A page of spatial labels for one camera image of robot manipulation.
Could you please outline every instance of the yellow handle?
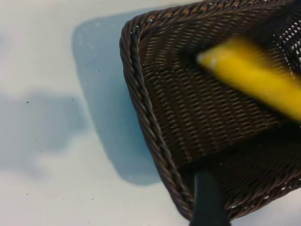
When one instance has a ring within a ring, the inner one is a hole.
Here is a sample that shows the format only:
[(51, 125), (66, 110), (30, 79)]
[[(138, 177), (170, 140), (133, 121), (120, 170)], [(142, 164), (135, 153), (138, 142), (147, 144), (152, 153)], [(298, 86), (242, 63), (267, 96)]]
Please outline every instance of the yellow handle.
[(301, 121), (301, 87), (287, 72), (273, 69), (250, 42), (232, 39), (200, 53), (197, 61), (221, 81)]

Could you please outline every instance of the white surface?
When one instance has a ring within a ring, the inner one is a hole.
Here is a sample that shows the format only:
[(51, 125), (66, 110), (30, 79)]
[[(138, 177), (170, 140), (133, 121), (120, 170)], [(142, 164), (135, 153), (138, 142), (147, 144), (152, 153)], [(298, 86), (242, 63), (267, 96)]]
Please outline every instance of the white surface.
[[(118, 46), (127, 20), (184, 2), (0, 0), (1, 226), (188, 225), (144, 144)], [(300, 222), (296, 191), (233, 225)]]

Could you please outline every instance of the woven rattan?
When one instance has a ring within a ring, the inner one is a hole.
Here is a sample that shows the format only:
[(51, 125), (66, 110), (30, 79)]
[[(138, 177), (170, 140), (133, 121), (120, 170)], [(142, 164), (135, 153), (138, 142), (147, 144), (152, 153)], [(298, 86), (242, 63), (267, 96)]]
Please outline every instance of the woven rattan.
[(137, 16), (122, 30), (124, 76), (145, 141), (187, 219), (199, 170), (218, 179), (231, 220), (301, 187), (300, 126), (195, 62), (235, 34), (265, 48), (277, 69), (301, 73), (297, 0), (205, 0)]

